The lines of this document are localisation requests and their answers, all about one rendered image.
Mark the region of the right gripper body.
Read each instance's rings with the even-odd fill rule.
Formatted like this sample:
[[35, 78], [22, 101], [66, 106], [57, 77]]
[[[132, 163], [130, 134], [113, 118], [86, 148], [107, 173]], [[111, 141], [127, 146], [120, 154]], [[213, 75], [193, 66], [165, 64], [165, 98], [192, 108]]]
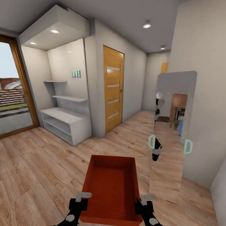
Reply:
[[134, 203], [134, 207], [135, 207], [136, 215], [141, 214], [143, 216], [143, 213], [145, 211], [150, 211], [152, 213], [154, 212], [154, 210], [153, 210], [153, 203], [151, 201], [147, 201], [147, 205], [143, 206], [141, 204], [141, 200], [140, 200], [137, 203]]

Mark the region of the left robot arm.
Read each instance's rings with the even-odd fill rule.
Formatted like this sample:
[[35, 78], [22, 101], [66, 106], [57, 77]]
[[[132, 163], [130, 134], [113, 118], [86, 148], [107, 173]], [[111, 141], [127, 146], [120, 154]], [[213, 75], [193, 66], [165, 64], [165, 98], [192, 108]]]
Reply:
[[64, 221], [57, 226], [79, 226], [78, 220], [81, 211], [86, 211], [88, 208], [88, 199], [91, 198], [90, 192], [78, 192], [76, 198], [72, 198], [69, 203], [69, 210], [71, 210]]

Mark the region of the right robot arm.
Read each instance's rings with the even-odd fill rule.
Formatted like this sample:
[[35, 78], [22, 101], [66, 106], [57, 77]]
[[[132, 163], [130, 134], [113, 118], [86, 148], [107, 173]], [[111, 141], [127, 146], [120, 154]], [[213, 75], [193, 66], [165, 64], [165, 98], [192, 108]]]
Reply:
[[153, 203], [151, 201], [147, 201], [154, 198], [154, 194], [145, 194], [140, 196], [140, 201], [134, 203], [135, 213], [136, 215], [142, 215], [143, 221], [145, 222], [145, 226], [163, 226], [153, 215]]

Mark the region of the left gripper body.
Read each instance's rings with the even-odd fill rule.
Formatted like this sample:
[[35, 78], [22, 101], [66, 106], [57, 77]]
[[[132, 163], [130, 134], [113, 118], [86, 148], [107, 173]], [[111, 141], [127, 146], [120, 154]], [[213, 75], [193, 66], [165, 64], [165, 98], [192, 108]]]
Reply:
[[69, 203], [69, 210], [71, 210], [72, 208], [74, 207], [77, 207], [79, 208], [80, 210], [80, 213], [81, 211], [86, 211], [87, 208], [88, 208], [88, 199], [81, 199], [81, 202], [75, 202], [76, 199], [75, 198], [72, 198], [70, 200], [70, 203]]

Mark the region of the storage box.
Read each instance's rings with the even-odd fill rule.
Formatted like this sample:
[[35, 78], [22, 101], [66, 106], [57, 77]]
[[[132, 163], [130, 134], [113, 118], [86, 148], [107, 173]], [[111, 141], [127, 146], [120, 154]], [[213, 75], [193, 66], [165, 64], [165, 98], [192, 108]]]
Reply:
[[139, 226], [134, 203], [140, 201], [134, 157], [91, 155], [82, 192], [90, 192], [88, 208], [81, 211], [83, 223]]

